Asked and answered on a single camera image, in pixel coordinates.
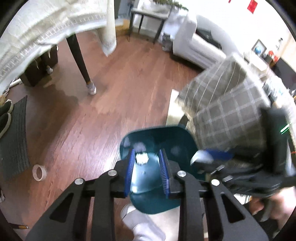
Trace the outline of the person's right hand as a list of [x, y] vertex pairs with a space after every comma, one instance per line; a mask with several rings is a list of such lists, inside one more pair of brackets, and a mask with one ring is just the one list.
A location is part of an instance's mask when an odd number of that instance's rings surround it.
[[286, 222], [295, 209], [295, 192], [283, 190], [278, 194], [271, 196], [269, 199], [253, 198], [249, 203], [249, 210], [252, 215], [263, 211], [260, 221], [274, 219]]

